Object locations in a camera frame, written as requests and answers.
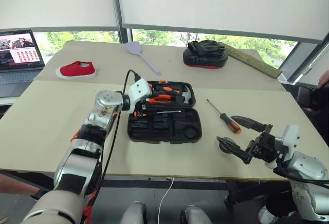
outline white spatula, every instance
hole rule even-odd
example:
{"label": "white spatula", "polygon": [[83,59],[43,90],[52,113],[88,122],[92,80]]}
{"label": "white spatula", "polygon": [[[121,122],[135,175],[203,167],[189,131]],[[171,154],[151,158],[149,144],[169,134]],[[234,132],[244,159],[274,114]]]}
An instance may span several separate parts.
{"label": "white spatula", "polygon": [[141,54],[142,45],[139,42],[125,43],[124,46],[129,53],[140,56],[157,74],[161,75],[160,70]]}

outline black tool case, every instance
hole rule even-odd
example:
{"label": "black tool case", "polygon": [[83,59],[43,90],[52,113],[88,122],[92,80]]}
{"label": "black tool case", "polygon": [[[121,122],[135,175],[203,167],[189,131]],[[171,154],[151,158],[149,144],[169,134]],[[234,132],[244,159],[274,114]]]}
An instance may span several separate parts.
{"label": "black tool case", "polygon": [[[159,95],[169,95],[169,99],[157,99],[150,103],[143,100],[136,104],[135,112],[129,115],[128,135],[132,141],[160,143],[194,143],[202,136],[199,114],[192,107],[195,96],[192,86],[183,82],[148,81],[153,94],[149,98]],[[183,92],[190,90],[191,97],[185,102]],[[163,111],[179,111],[179,113],[163,113]]]}

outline person's hand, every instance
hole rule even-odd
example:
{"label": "person's hand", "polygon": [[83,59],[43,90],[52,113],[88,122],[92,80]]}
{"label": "person's hand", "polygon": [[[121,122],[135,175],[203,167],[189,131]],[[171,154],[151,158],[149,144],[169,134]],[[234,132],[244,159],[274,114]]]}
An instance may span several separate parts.
{"label": "person's hand", "polygon": [[326,82],[329,81],[329,70],[325,71],[324,74],[319,78],[318,89],[321,88]]}

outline window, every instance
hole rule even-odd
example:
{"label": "window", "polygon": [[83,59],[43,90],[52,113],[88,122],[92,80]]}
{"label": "window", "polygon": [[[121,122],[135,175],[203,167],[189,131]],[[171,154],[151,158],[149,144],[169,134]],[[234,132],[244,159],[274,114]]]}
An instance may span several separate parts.
{"label": "window", "polygon": [[117,31],[61,31],[33,34],[45,64],[70,40],[119,43]]}
{"label": "window", "polygon": [[255,49],[261,55],[263,61],[275,68],[283,63],[297,42],[268,39],[251,38],[235,35],[215,35],[190,32],[173,32],[159,30],[133,29],[133,39],[142,44],[168,45],[186,47],[191,41],[214,40],[223,42],[238,49]]}

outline red shoe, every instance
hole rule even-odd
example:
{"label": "red shoe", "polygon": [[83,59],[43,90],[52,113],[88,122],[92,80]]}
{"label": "red shoe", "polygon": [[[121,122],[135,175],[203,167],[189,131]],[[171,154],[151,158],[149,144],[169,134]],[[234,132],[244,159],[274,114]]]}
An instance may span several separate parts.
{"label": "red shoe", "polygon": [[96,76],[96,71],[92,62],[75,61],[57,68],[56,75],[61,79],[88,79]]}

